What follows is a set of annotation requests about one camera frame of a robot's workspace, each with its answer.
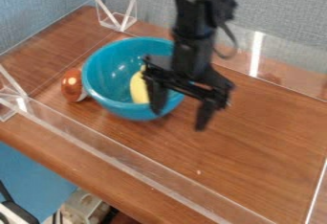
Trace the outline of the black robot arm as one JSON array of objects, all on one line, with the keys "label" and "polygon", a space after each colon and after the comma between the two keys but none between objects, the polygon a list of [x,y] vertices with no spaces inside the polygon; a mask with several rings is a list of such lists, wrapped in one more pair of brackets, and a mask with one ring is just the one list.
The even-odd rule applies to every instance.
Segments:
[{"label": "black robot arm", "polygon": [[149,107],[161,114],[171,90],[197,99],[193,129],[201,131],[213,113],[227,107],[235,84],[212,67],[216,30],[233,18],[235,0],[175,0],[176,21],[171,29],[171,56],[145,56],[143,79]]}]

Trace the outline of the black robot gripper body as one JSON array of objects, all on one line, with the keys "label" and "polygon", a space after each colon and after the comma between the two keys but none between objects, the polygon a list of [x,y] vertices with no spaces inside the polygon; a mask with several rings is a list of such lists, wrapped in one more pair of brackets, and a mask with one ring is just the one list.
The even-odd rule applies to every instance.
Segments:
[{"label": "black robot gripper body", "polygon": [[235,87],[209,63],[212,38],[173,39],[169,56],[147,55],[143,58],[145,70],[143,79],[153,79],[172,90],[199,101],[213,100],[216,110],[225,109],[229,93]]}]

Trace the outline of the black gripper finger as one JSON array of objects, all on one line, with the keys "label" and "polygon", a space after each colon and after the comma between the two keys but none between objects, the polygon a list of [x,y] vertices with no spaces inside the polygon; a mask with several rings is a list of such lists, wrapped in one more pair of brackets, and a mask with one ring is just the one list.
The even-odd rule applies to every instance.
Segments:
[{"label": "black gripper finger", "polygon": [[151,109],[156,115],[160,115],[163,113],[167,102],[167,88],[160,82],[149,78],[145,80],[145,84]]},{"label": "black gripper finger", "polygon": [[205,100],[197,108],[195,130],[201,131],[205,129],[213,113],[216,110],[216,102],[213,100]]}]

